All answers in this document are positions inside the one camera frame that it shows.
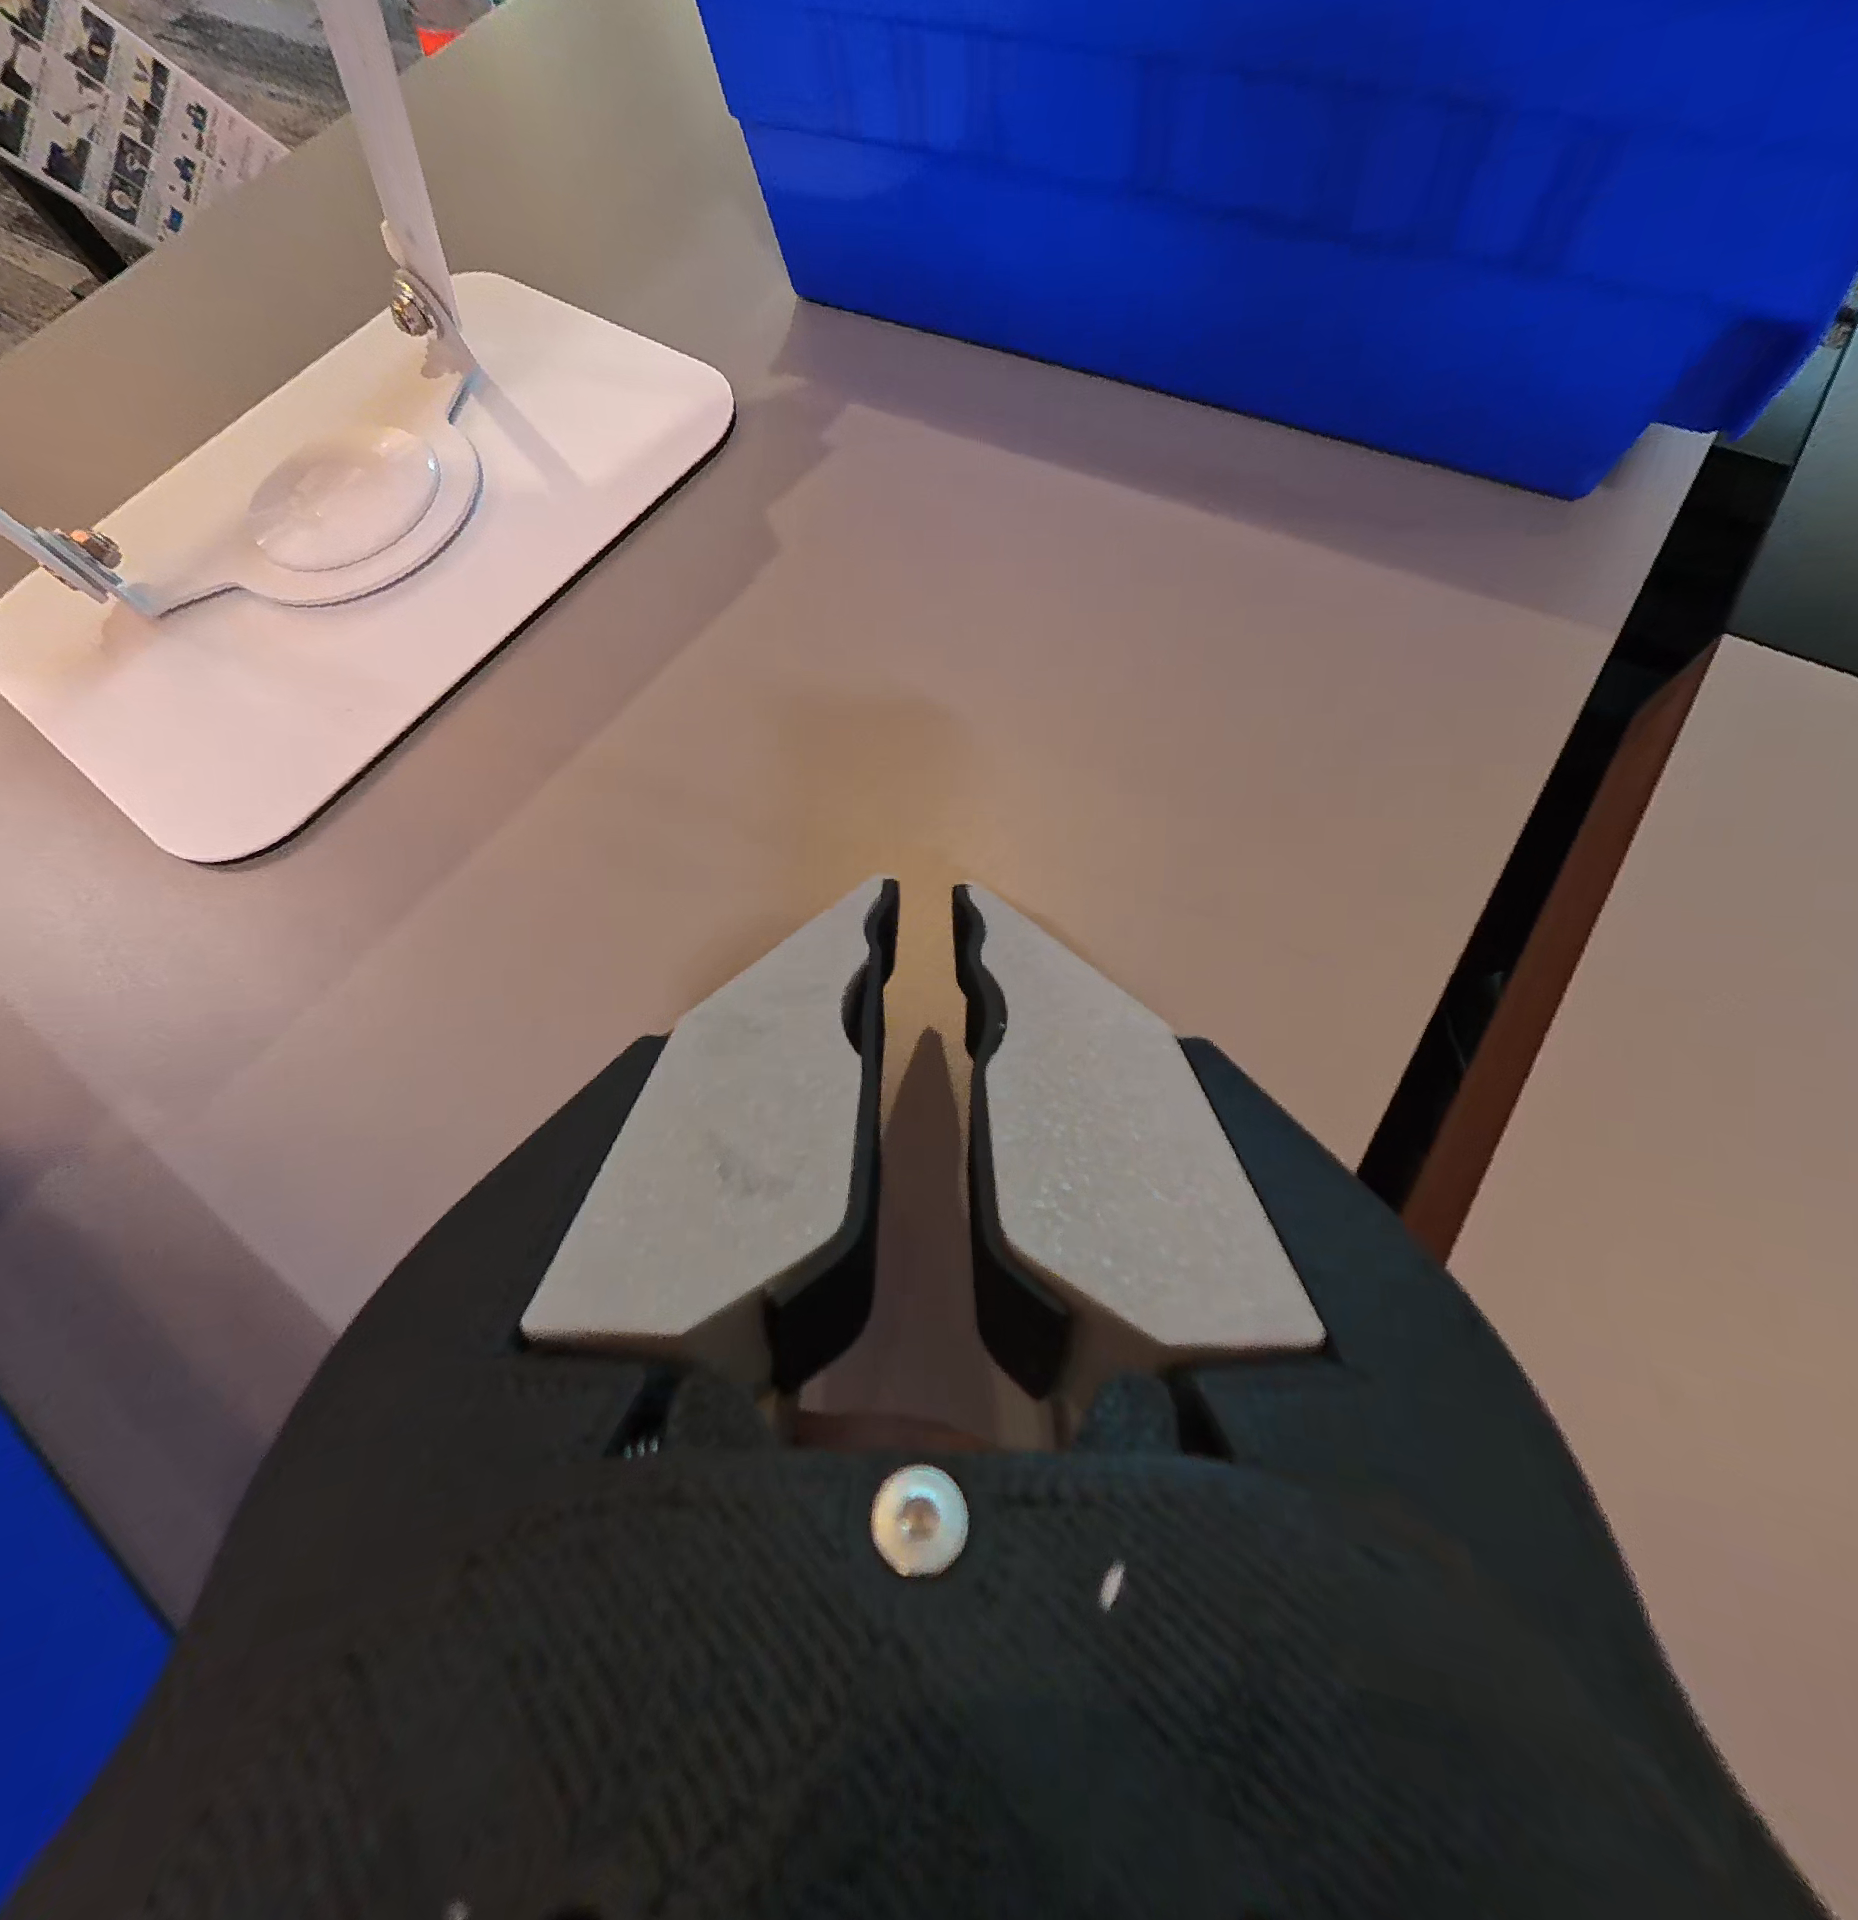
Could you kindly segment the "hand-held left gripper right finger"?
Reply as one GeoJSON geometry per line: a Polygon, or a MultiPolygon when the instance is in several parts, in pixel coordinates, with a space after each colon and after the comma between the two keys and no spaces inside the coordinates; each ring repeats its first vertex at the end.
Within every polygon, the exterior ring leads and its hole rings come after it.
{"type": "Polygon", "coordinates": [[[1026,1392],[1319,1358],[1326,1324],[1176,1024],[981,885],[947,917],[986,1358],[1026,1392]]]}

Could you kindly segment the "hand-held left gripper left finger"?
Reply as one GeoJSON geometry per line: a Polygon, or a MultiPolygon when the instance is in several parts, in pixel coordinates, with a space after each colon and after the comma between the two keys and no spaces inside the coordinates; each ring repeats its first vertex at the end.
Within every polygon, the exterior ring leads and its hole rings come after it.
{"type": "Polygon", "coordinates": [[[899,885],[864,879],[663,1041],[522,1338],[804,1389],[871,1318],[899,885]]]}

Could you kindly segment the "blue plastic bin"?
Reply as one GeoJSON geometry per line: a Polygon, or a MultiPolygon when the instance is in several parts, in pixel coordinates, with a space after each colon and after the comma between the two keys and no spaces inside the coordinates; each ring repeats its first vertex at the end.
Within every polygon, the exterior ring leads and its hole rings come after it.
{"type": "Polygon", "coordinates": [[[702,9],[804,299],[1586,501],[1858,274],[1858,0],[702,9]]]}
{"type": "Polygon", "coordinates": [[[0,1405],[0,1908],[169,1661],[169,1621],[0,1405]]]}

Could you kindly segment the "white and wood document stand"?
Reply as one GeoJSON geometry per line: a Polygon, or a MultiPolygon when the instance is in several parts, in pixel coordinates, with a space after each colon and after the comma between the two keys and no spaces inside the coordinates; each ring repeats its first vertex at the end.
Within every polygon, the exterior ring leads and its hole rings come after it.
{"type": "Polygon", "coordinates": [[[105,526],[0,513],[0,698],[161,852],[295,837],[728,434],[728,378],[458,274],[380,9],[322,0],[392,251],[346,335],[105,526]]]}

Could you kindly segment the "printed leaflet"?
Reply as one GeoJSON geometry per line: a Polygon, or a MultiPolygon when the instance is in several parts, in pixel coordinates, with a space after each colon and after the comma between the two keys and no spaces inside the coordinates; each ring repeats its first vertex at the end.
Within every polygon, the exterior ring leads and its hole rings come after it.
{"type": "Polygon", "coordinates": [[[290,145],[91,0],[0,9],[0,169],[135,244],[182,237],[290,145]]]}

